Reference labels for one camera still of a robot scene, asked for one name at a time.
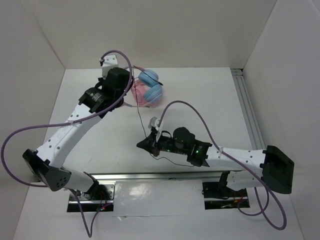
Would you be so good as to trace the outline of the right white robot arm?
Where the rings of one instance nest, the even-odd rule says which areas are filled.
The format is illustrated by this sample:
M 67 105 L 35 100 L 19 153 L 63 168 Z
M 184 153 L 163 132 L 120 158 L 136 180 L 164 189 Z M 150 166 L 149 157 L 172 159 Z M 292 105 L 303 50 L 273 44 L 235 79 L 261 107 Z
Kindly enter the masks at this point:
M 185 155 L 196 167 L 226 167 L 221 174 L 218 190 L 223 196 L 245 188 L 267 186 L 271 191 L 289 195 L 292 192 L 294 162 L 278 147 L 243 150 L 220 147 L 197 140 L 185 127 L 174 130 L 172 136 L 163 136 L 155 127 L 150 135 L 136 145 L 157 157 L 160 152 Z

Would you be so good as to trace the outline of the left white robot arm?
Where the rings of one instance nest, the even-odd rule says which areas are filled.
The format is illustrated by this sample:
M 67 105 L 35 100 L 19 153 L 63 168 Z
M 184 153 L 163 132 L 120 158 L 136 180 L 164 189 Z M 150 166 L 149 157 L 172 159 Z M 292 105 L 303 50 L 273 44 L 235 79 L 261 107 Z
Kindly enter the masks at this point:
M 90 174 L 64 167 L 64 162 L 80 139 L 109 111 L 120 107 L 126 88 L 133 78 L 128 70 L 113 67 L 87 89 L 66 121 L 43 145 L 27 149 L 22 157 L 32 172 L 53 192 L 63 188 L 81 192 L 88 200 L 97 197 L 104 188 Z

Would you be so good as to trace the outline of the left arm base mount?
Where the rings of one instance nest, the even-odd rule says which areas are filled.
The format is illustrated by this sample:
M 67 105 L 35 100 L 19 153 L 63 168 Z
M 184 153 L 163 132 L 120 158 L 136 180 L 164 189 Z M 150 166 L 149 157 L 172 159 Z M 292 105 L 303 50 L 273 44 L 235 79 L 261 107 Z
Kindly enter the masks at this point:
M 89 197 L 77 190 L 76 196 L 81 204 L 82 211 L 84 213 L 93 213 L 97 210 L 101 212 L 113 212 L 115 189 L 115 181 L 101 181 L 99 189 L 93 197 Z

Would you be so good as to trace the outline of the blue pink cat-ear headphones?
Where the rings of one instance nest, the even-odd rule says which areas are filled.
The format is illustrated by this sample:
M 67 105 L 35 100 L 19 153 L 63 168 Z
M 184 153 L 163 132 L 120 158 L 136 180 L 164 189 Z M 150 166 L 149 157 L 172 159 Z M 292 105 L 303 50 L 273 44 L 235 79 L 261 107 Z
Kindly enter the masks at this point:
M 151 70 L 149 68 L 135 66 L 135 65 L 133 65 L 133 69 L 139 70 L 140 73 L 139 73 L 138 77 L 134 78 L 134 82 L 133 82 L 132 86 L 134 85 L 135 81 L 140 80 L 149 87 L 153 87 L 156 84 L 159 84 L 163 87 L 163 84 L 159 81 L 158 74 L 156 74 L 153 70 Z M 129 104 L 129 103 L 124 102 L 123 105 L 127 106 L 127 107 L 131 107 L 131 108 L 132 107 L 140 107 L 137 105 L 136 100 L 135 100 L 135 104 Z

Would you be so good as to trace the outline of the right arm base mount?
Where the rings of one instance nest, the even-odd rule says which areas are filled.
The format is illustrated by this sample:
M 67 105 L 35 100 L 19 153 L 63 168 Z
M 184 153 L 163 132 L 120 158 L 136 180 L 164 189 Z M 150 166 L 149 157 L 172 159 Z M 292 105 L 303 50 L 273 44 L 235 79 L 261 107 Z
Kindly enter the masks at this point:
M 230 171 L 223 172 L 219 181 L 205 181 L 202 183 L 205 210 L 249 208 L 247 190 L 232 190 L 227 187 L 227 176 Z

